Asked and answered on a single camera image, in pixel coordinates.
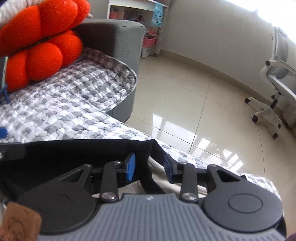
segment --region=quilted blanket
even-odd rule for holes
[[[136,83],[135,72],[126,64],[85,48],[78,61],[51,78],[10,94],[11,103],[0,106],[0,126],[9,133],[0,142],[151,139],[106,114],[135,89]],[[190,162],[198,168],[210,164],[161,141],[158,143],[178,162]],[[268,179],[245,175],[249,181],[278,195]]]

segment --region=metal screw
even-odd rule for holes
[[[116,194],[113,192],[104,192],[101,197],[105,200],[113,200],[116,198]]]
[[[186,193],[183,193],[182,194],[182,198],[184,200],[187,200],[187,201],[193,201],[195,200],[197,197],[194,193],[191,193],[191,192],[186,192]]]

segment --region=beige floor tile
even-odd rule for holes
[[[189,152],[190,155],[193,155],[202,161],[206,161],[209,164],[216,164],[219,165],[223,168],[229,169],[230,171],[233,172],[238,172],[238,173],[248,173],[248,171],[245,171],[244,169],[240,168],[240,165],[233,165],[225,160],[222,160],[221,158],[214,156],[196,146],[192,146]]]
[[[211,100],[205,102],[193,145],[253,174],[264,176],[257,126]]]
[[[146,122],[139,120],[133,116],[131,116],[125,124],[142,131],[143,133],[147,134],[148,136],[151,136],[154,139],[160,140],[174,148],[177,148],[181,151],[184,151],[186,153],[189,152],[191,144],[182,141],[181,139],[174,137],[152,125],[147,124]]]
[[[210,82],[209,74],[173,59],[166,59],[162,66],[149,74],[159,80],[169,80],[203,97],[207,94]]]
[[[150,74],[137,85],[132,115],[192,143],[205,99]]]
[[[245,98],[248,97],[250,96],[246,92],[237,87],[217,77],[211,77],[207,99],[224,106],[249,121],[252,121],[252,117],[256,111],[252,106],[247,105],[244,102]]]
[[[157,67],[163,65],[163,62],[168,58],[163,56],[148,56],[140,59],[138,78],[142,78]]]
[[[265,176],[276,186],[284,205],[288,233],[296,232],[296,139],[284,126],[276,140],[272,126],[258,121],[261,137]]]

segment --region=pink basket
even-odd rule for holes
[[[155,45],[156,43],[156,37],[152,38],[152,39],[143,39],[143,47],[144,48],[149,48],[153,45]]]

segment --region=ribbed gray surface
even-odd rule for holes
[[[178,200],[175,194],[126,194],[115,204],[101,206],[95,218],[74,232],[39,236],[39,241],[282,241],[278,232],[236,234],[204,215],[195,204]]]

